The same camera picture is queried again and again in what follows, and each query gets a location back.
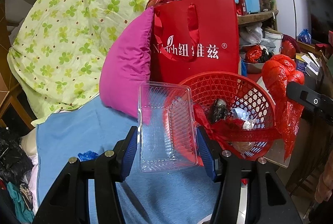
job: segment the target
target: bag handle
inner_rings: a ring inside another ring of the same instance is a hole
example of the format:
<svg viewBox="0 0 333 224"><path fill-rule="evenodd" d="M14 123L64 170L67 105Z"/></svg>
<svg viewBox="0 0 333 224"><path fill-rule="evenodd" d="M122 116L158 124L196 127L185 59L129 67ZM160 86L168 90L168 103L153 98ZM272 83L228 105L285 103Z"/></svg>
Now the bag handle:
<svg viewBox="0 0 333 224"><path fill-rule="evenodd" d="M190 62L193 61L196 58L197 55L197 48L198 48L198 43L199 43L199 21L198 21L198 15L196 12L195 5L191 3L188 7L187 11L187 20L188 20L188 30L189 30L189 35L191 38L192 42L192 48L189 48L188 46L188 56L180 56L176 55L173 53L167 52L164 47L163 43L161 40L161 36L163 35L163 25L161 22L161 19L159 17L160 12L157 11L154 14L154 34L156 41L159 45L159 51L165 55L168 59L173 60L173 61L185 61L185 62Z"/></svg>

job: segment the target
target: black clamp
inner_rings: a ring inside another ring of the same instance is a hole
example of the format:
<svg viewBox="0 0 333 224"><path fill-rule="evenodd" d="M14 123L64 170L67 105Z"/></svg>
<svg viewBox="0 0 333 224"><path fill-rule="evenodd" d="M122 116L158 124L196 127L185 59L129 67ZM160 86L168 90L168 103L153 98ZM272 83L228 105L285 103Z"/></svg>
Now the black clamp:
<svg viewBox="0 0 333 224"><path fill-rule="evenodd" d="M33 224L89 224L88 179L94 179L99 224L125 224L116 182L129 175L137 151L138 128L97 159L71 157L46 194Z"/></svg>
<svg viewBox="0 0 333 224"><path fill-rule="evenodd" d="M286 94L289 99L320 116L329 125L333 125L333 100L330 97L296 82L288 83Z"/></svg>
<svg viewBox="0 0 333 224"><path fill-rule="evenodd" d="M211 224L236 224L241 179L248 181L245 224L302 224L286 188L265 158L239 159L208 138L203 127L197 129L198 147L207 175L221 186Z"/></svg>

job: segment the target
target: metal bowl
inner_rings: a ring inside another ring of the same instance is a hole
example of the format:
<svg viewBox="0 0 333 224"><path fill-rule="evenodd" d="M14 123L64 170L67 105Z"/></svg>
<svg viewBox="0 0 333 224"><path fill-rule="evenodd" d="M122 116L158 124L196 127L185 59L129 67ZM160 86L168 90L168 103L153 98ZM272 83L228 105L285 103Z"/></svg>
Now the metal bowl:
<svg viewBox="0 0 333 224"><path fill-rule="evenodd" d="M260 74L264 63L247 63L245 62L246 72L248 74Z"/></svg>
<svg viewBox="0 0 333 224"><path fill-rule="evenodd" d="M258 44L239 45L239 53L246 53L255 45L258 45Z"/></svg>

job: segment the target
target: white bucket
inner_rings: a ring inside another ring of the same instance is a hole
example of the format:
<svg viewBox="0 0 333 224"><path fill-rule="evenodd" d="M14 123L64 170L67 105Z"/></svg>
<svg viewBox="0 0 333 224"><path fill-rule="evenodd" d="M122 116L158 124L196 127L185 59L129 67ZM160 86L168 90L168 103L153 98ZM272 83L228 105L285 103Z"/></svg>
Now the white bucket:
<svg viewBox="0 0 333 224"><path fill-rule="evenodd" d="M271 42L274 43L275 48L274 48L274 55L278 55L281 52L281 44L282 44L282 38L283 38L283 34L276 31L276 30L272 30L269 29L270 32L268 32L265 29L265 39L270 40Z"/></svg>

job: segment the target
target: red ribbon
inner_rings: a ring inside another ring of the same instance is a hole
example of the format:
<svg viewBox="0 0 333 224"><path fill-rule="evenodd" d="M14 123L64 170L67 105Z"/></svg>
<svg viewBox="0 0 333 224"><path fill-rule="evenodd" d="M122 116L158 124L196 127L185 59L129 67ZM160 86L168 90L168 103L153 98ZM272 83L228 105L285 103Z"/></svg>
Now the red ribbon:
<svg viewBox="0 0 333 224"><path fill-rule="evenodd" d="M191 5L189 5L188 12L187 12L189 35L190 35L192 47L193 47L193 49L192 48L189 49L188 57L169 53L163 48L163 43L161 40L161 37L163 35L163 25L162 25L162 21L161 21L159 15L160 15L160 12L156 11L155 15L154 15L154 34L155 34L155 38L159 45L159 50L161 51L161 53L163 55L165 55L168 59L173 60L173 61L186 61L186 62L193 61L196 58L196 51L197 51L198 43L200 40L198 15L196 12L195 5L193 3L191 3Z"/></svg>
<svg viewBox="0 0 333 224"><path fill-rule="evenodd" d="M222 149L227 142L267 142L281 138L281 134L275 128L242 129L243 120L220 120L210 124L206 118L204 110L198 104L193 105L194 118L202 125L210 139L216 140Z"/></svg>

